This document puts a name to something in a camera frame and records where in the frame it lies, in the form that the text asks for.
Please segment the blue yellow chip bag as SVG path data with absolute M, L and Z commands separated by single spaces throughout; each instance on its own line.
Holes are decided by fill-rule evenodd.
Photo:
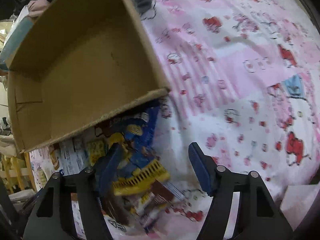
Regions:
M 158 101 L 154 101 L 97 125 L 106 138 L 107 149 L 118 144 L 122 150 L 111 176 L 115 196 L 139 194 L 155 181 L 169 180 L 169 172 L 152 148 L 159 110 Z

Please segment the pink clothing pile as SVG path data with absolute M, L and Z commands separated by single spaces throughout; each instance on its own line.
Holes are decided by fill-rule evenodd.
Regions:
M 31 0 L 27 4 L 29 17 L 37 18 L 43 14 L 43 12 L 50 6 L 50 2 L 47 0 Z

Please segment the teal cushion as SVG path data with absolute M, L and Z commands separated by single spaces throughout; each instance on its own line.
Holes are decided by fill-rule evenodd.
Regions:
M 8 67 L 5 61 L 15 53 L 33 25 L 33 20 L 28 16 L 25 17 L 17 25 L 7 43 L 4 45 L 4 48 L 1 51 L 1 70 L 5 73 L 8 72 Z

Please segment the white red wafer packet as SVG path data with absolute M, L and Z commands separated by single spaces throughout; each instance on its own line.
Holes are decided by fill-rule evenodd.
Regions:
M 90 166 L 89 155 L 86 151 L 82 137 L 74 137 L 59 143 L 61 172 L 64 176 L 80 173 Z

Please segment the white paper sheet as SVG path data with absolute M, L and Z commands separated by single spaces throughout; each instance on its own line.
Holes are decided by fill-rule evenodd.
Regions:
M 319 215 L 319 184 L 288 186 L 280 209 L 293 231 Z

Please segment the wooden chair frame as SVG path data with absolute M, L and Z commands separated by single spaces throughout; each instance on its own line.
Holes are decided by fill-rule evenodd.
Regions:
M 28 189 L 36 192 L 29 154 L 24 152 L 16 157 L 1 154 L 1 181 L 9 194 Z

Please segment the brown cardboard box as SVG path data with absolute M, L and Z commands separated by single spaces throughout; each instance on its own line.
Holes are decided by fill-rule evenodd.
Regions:
M 73 137 L 170 90 L 132 0 L 54 0 L 6 65 L 20 152 Z

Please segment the brown chocolate bar packet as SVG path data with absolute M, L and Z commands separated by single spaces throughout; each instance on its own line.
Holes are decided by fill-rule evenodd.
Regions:
M 126 232 L 131 227 L 151 234 L 160 216 L 173 204 L 180 204 L 185 195 L 172 183 L 155 181 L 143 193 L 129 196 L 107 195 L 101 199 L 103 215 L 115 228 Z

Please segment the dark grey cloth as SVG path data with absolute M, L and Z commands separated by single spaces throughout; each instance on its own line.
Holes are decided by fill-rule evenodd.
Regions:
M 140 15 L 145 14 L 148 10 L 151 9 L 152 0 L 132 0 L 136 10 Z

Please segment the yellow cracker packet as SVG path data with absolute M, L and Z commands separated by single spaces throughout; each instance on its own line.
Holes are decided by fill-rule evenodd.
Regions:
M 90 141 L 87 143 L 87 152 L 89 155 L 89 163 L 94 166 L 100 157 L 105 156 L 105 144 L 102 139 Z

